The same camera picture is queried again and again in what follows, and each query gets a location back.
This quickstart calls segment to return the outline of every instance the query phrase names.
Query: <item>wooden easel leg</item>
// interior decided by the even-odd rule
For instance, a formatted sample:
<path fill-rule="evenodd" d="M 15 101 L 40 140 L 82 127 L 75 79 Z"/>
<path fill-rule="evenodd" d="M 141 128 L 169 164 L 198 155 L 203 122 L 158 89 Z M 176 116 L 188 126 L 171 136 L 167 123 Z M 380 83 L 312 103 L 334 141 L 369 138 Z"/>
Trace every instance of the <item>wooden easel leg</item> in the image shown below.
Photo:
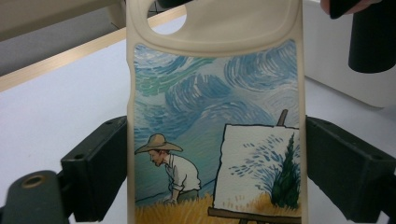
<path fill-rule="evenodd" d="M 247 219 L 240 219 L 239 220 L 239 224 L 248 224 L 248 220 Z"/>

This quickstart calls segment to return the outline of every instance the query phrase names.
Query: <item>white shirt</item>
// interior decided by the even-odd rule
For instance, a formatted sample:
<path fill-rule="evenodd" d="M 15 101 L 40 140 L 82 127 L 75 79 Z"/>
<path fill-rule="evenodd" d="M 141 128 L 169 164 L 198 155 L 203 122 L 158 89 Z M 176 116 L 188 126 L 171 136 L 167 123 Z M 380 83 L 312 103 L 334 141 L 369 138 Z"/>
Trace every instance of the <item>white shirt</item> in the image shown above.
<path fill-rule="evenodd" d="M 165 164 L 165 170 L 169 175 L 169 189 L 171 191 L 177 189 L 182 192 L 201 188 L 198 170 L 192 162 L 170 154 L 168 163 Z"/>

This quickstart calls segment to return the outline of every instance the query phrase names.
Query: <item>black object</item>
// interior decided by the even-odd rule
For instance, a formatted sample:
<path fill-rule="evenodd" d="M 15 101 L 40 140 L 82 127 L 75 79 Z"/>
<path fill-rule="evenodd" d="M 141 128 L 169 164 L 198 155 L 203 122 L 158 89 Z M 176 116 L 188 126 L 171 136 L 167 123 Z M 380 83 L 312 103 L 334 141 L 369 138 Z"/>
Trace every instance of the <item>black object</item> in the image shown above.
<path fill-rule="evenodd" d="M 59 174 L 17 180 L 0 223 L 64 224 L 72 213 L 77 222 L 103 220 L 126 177 L 126 140 L 126 117 L 105 122 L 62 158 Z"/>
<path fill-rule="evenodd" d="M 360 0 L 331 0 L 330 16 L 341 17 Z M 349 67 L 360 73 L 379 73 L 396 64 L 396 1 L 382 0 L 353 16 Z"/>
<path fill-rule="evenodd" d="M 308 176 L 355 222 L 396 217 L 396 160 L 321 119 L 306 121 Z"/>
<path fill-rule="evenodd" d="M 5 224 L 68 223 L 56 174 L 52 171 L 41 171 L 15 181 L 9 188 L 7 203 L 0 222 Z"/>
<path fill-rule="evenodd" d="M 307 117 L 308 176 L 347 219 L 396 218 L 396 159 L 328 121 Z M 102 124 L 62 159 L 59 174 L 41 171 L 11 185 L 1 224 L 100 221 L 126 176 L 126 117 Z"/>
<path fill-rule="evenodd" d="M 163 8 L 178 7 L 190 1 L 192 0 L 157 0 L 158 4 Z"/>

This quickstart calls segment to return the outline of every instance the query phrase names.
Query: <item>wheat field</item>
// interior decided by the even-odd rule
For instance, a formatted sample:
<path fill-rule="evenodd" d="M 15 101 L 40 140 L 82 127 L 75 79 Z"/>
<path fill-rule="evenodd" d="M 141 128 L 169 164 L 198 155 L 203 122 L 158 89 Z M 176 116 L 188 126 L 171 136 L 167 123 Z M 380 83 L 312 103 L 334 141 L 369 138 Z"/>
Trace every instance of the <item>wheat field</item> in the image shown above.
<path fill-rule="evenodd" d="M 253 208 L 257 211 L 265 211 L 275 216 L 297 217 L 301 214 L 301 208 L 297 210 L 289 210 L 276 208 L 271 205 L 269 195 L 263 194 L 261 198 L 247 204 L 242 210 Z M 203 224 L 237 224 L 239 219 L 210 217 L 207 214 L 207 208 L 213 206 L 213 197 L 206 194 L 205 197 L 197 201 L 183 202 L 177 205 L 164 205 L 155 203 L 153 205 L 136 207 L 135 218 L 138 224 L 184 224 L 184 223 L 203 223 Z"/>

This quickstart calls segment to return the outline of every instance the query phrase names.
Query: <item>straw hat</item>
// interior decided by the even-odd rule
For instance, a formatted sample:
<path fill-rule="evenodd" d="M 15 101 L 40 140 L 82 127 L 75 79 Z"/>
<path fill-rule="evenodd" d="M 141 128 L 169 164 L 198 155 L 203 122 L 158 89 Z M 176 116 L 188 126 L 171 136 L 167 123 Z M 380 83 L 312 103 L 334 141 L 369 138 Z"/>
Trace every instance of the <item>straw hat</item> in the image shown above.
<path fill-rule="evenodd" d="M 134 152 L 134 154 L 140 152 L 147 152 L 153 149 L 183 151 L 181 147 L 166 142 L 165 137 L 162 134 L 155 133 L 149 138 L 148 143 L 140 147 L 137 151 Z"/>

